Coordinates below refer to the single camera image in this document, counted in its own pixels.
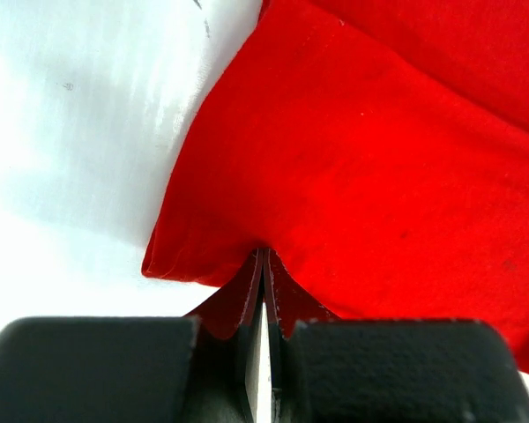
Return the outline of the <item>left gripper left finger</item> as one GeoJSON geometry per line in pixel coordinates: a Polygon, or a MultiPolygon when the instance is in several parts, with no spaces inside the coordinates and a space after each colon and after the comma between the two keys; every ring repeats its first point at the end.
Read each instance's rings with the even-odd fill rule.
{"type": "Polygon", "coordinates": [[[253,422],[263,253],[182,317],[27,317],[0,332],[0,422],[253,422]]]}

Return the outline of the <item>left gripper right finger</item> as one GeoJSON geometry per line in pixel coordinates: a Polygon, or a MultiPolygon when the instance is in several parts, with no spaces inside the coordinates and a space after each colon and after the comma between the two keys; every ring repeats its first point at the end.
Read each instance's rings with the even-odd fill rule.
{"type": "Polygon", "coordinates": [[[263,253],[276,422],[529,422],[508,346],[466,319],[345,320],[263,253]]]}

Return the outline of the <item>red t shirt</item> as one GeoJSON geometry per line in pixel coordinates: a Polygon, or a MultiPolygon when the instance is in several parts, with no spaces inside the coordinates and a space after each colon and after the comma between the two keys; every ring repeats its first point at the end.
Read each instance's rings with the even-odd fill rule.
{"type": "Polygon", "coordinates": [[[529,374],[529,1],[267,1],[208,93],[141,271],[252,249],[347,318],[491,324],[529,374]]]}

